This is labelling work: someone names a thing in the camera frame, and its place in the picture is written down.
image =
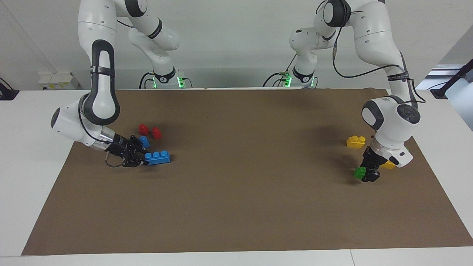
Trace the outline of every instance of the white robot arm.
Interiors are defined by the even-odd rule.
[[[159,46],[159,51],[175,50],[179,46],[179,36],[152,14],[147,0],[82,0],[78,32],[80,45],[91,61],[91,91],[58,108],[51,120],[51,128],[73,141],[123,158],[123,163],[118,166],[148,165],[144,157],[148,151],[135,136],[127,139],[106,127],[120,114],[114,86],[117,17],[128,17],[136,28],[132,29],[134,35],[130,36],[138,36],[141,43],[148,43],[149,49],[140,49],[150,57],[155,73],[170,78],[175,75],[169,56],[155,55],[153,47]]]
[[[290,45],[297,53],[292,69],[295,79],[307,87],[315,71],[317,57],[313,50],[333,47],[333,66],[337,49],[337,29],[353,27],[358,57],[384,69],[392,95],[368,101],[362,108],[365,122],[376,131],[371,146],[363,154],[356,170],[364,182],[376,181],[378,168],[388,160],[398,167],[407,165],[412,155],[405,148],[417,128],[420,114],[414,88],[403,55],[394,44],[391,22],[384,0],[324,0],[316,10],[314,27],[292,33]]]

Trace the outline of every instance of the white table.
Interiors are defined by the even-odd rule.
[[[51,130],[51,116],[85,93],[21,91],[14,101],[0,102],[1,266],[473,265],[473,247],[20,257],[72,147],[72,141]],[[428,102],[420,105],[422,121],[414,138],[472,234],[473,132],[448,101],[435,100],[427,91],[420,94]]]

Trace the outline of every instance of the yellow lego brick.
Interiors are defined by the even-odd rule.
[[[396,167],[396,165],[391,163],[391,161],[387,161],[387,163],[381,165],[381,167],[388,168],[388,169],[393,169],[394,167]]]
[[[365,146],[366,138],[361,136],[351,136],[350,138],[347,139],[347,147],[349,148],[363,148]]]

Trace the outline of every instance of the toy block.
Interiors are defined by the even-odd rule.
[[[162,152],[156,151],[153,154],[146,153],[145,159],[147,162],[149,162],[149,165],[156,165],[156,164],[163,164],[163,163],[171,162],[171,157],[169,156],[169,153],[167,151],[162,151]]]
[[[353,173],[353,177],[359,180],[362,180],[365,177],[366,174],[366,167],[358,167],[355,169],[355,172]]]
[[[360,148],[363,148],[363,146],[365,146],[365,142],[366,142],[366,138],[363,136],[361,137],[351,136],[350,138],[347,139],[347,147],[360,149]]]
[[[140,141],[143,144],[143,148],[149,148],[151,145],[149,144],[148,138],[146,136],[141,136]]]
[[[387,168],[387,169],[393,169],[394,167],[396,167],[396,165],[391,163],[391,161],[387,161],[387,163],[381,165],[381,167]]]
[[[149,135],[149,128],[143,124],[138,126],[138,132],[140,132],[141,136],[148,136]]]
[[[154,137],[155,140],[160,139],[160,138],[163,137],[163,135],[161,135],[161,131],[157,127],[153,127],[152,133],[153,133],[153,137]]]

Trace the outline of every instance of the brown paper mat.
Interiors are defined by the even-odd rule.
[[[118,91],[110,127],[158,126],[173,162],[108,168],[74,144],[23,255],[473,246],[423,157],[352,172],[374,89]]]

